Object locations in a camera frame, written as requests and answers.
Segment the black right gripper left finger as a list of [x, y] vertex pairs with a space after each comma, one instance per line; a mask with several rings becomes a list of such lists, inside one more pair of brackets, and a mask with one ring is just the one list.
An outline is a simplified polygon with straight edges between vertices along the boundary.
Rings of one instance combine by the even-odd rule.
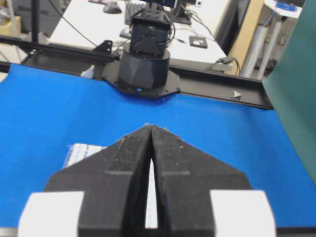
[[53, 174], [46, 192], [83, 191], [80, 237], [133, 237], [144, 229], [151, 126]]

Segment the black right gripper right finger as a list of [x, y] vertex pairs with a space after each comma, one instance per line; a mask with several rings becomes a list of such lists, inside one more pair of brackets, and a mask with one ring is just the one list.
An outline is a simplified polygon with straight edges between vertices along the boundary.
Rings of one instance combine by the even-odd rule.
[[152, 127], [158, 224], [168, 237], [212, 237], [210, 190], [248, 190], [246, 175], [229, 164]]

